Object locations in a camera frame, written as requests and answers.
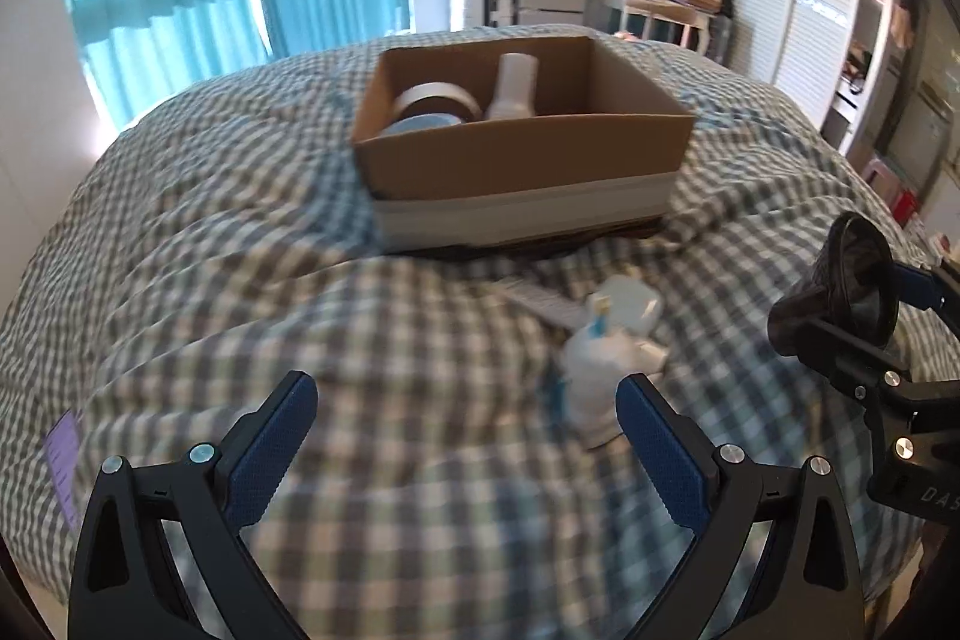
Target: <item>blue gripper pad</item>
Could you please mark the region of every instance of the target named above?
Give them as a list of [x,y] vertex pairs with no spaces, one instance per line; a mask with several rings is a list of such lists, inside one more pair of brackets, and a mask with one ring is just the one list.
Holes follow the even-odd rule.
[[[670,518],[699,537],[709,522],[707,498],[712,494],[717,477],[715,468],[709,469],[712,462],[704,463],[703,453],[698,453],[701,457],[701,466],[698,466],[694,456],[680,441],[675,427],[689,432],[683,424],[693,422],[674,413],[643,375],[631,375],[620,381],[616,389],[616,418]],[[706,440],[699,429],[698,434]],[[712,474],[704,475],[701,467]]]
[[[250,444],[227,476],[224,519],[234,533],[257,523],[263,517],[270,499],[317,417],[317,386],[309,375],[301,372],[296,375],[299,377],[292,379],[282,398],[276,399],[272,395],[257,413],[251,415],[256,424],[260,423],[256,420],[259,413],[269,413],[269,417],[256,427],[258,431],[245,432],[251,437]],[[235,428],[241,426],[242,422],[243,418]]]

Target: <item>checkered bedspread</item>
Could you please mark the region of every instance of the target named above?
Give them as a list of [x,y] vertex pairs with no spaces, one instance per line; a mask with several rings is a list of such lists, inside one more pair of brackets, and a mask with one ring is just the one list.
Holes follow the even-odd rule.
[[[80,421],[83,509],[106,456],[179,458],[297,368],[318,381],[318,421],[248,544],[306,632],[622,636],[688,533],[624,437],[586,452],[551,418],[553,335],[490,282],[520,274],[583,298],[638,272],[665,299],[654,333],[671,351],[664,395],[756,461],[827,456],[868,596],[889,584],[919,525],[868,500],[858,408],[775,355],[765,321],[844,210],[875,220],[895,256],[911,251],[780,92],[669,44],[605,37],[698,116],[659,234],[523,265],[377,255],[347,139],[378,52],[572,33],[584,30],[419,35],[287,59],[191,88],[107,150],[0,328],[0,531],[31,578],[65,600],[75,537],[41,453],[64,410]],[[932,316],[904,308],[896,345],[917,380],[960,369]]]

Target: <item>tape roll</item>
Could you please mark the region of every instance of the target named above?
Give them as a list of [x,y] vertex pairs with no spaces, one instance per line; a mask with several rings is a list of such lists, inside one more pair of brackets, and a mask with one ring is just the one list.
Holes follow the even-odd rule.
[[413,115],[450,114],[462,121],[483,115],[476,99],[452,82],[424,82],[402,92],[394,102],[394,122]]

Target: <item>black round object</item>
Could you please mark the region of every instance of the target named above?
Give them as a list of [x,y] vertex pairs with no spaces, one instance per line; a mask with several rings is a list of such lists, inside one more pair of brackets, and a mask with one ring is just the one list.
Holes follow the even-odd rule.
[[843,213],[813,266],[770,310],[767,336],[779,355],[795,356],[797,329],[816,317],[883,347],[898,314],[890,245],[863,215]]

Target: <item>cardboard box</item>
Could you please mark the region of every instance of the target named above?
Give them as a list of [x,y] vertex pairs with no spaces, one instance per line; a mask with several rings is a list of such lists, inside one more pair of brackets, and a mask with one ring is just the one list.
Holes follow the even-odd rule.
[[[395,99],[424,82],[460,85],[486,108],[506,52],[539,59],[534,118],[378,137]],[[600,41],[496,39],[386,50],[352,143],[387,249],[491,247],[659,218],[692,127]]]

